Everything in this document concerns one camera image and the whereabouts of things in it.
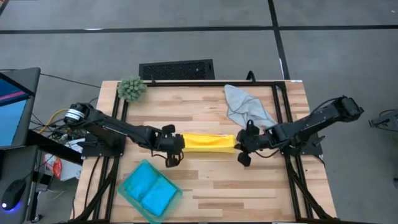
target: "black robotic arm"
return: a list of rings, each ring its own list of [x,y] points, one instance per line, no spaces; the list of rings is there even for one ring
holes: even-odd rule
[[[279,148],[281,152],[297,155],[300,149],[308,144],[311,135],[337,121],[355,121],[363,113],[363,109],[355,103],[354,99],[345,96],[330,99],[322,105],[298,121],[274,125],[265,129],[263,134],[259,134],[259,128],[249,120],[246,130],[242,129],[236,138],[239,144],[235,148],[242,150],[238,161],[244,166],[250,166],[249,153],[263,149]]]
[[[157,129],[151,126],[134,126],[105,115],[89,103],[76,103],[67,111],[65,124],[72,130],[84,129],[98,138],[103,147],[113,147],[118,144],[118,138],[112,138],[114,133],[129,137],[140,147],[151,151],[166,152],[166,167],[179,165],[182,160],[182,149],[185,147],[181,134],[175,132],[174,125]]]

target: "gray cloth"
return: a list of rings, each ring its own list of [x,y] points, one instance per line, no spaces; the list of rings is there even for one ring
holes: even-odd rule
[[[261,100],[236,88],[225,85],[225,98],[228,104],[227,117],[236,124],[246,128],[248,120],[253,120],[254,125],[269,128],[276,124],[271,115],[262,106]]]

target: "teal tray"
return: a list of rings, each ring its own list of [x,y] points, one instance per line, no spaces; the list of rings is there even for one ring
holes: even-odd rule
[[[126,190],[124,189],[124,183],[125,181],[127,181],[132,174],[137,170],[137,168],[143,164],[148,164],[152,170],[159,176],[164,177],[171,185],[173,185],[173,187],[175,187],[175,189],[177,190],[173,196],[173,198],[170,200],[169,204],[167,205],[166,209],[164,210],[162,216],[156,216],[151,214],[151,212],[149,212],[148,210],[144,209],[144,207],[141,206],[141,204],[135,200],[134,198],[130,197]],[[148,222],[150,222],[151,224],[158,224],[158,223],[162,223],[163,220],[169,215],[169,213],[171,212],[171,210],[173,210],[173,208],[176,206],[177,202],[181,199],[182,197],[182,190],[177,187],[171,180],[169,180],[165,175],[163,175],[159,170],[157,170],[148,160],[144,159],[142,160],[138,166],[131,172],[131,174],[125,179],[123,180],[119,187],[118,187],[118,192],[119,194],[121,194],[132,206],[134,206],[134,208],[136,208],[138,210],[139,213],[141,213],[142,216],[144,216]]]

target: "succulent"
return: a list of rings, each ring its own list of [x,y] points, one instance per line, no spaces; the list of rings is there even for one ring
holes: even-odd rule
[[[118,86],[119,97],[129,103],[137,102],[147,90],[147,85],[140,78],[123,79]]]

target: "wooden tabletop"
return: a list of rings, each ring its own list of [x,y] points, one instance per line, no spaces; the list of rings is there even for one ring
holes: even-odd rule
[[[97,109],[111,115],[117,81],[103,82]],[[293,119],[309,113],[303,83],[286,81]],[[276,120],[272,90],[267,86],[240,87],[258,97]],[[174,124],[176,131],[236,135],[241,129],[226,117],[227,105],[222,86],[214,87],[149,87],[145,98],[130,104],[127,122],[161,128]],[[118,118],[122,103],[119,105]],[[143,159],[148,159],[164,175],[183,189],[183,197],[167,222],[270,222],[294,221],[294,211],[284,158],[278,153],[269,159],[251,155],[250,167],[243,167],[235,154],[187,152],[181,164],[166,168],[160,157],[127,140],[118,170],[118,185]],[[263,155],[272,153],[264,150]],[[86,189],[96,158],[83,163],[75,199],[76,214],[84,207]],[[331,216],[335,216],[328,180],[323,164],[313,156],[302,156],[309,191]],[[89,201],[96,193],[100,178],[100,159],[90,187]],[[303,197],[297,189],[302,216],[305,216]],[[104,217],[105,192],[100,218]],[[145,219],[121,195],[115,193],[111,222],[143,222]]]

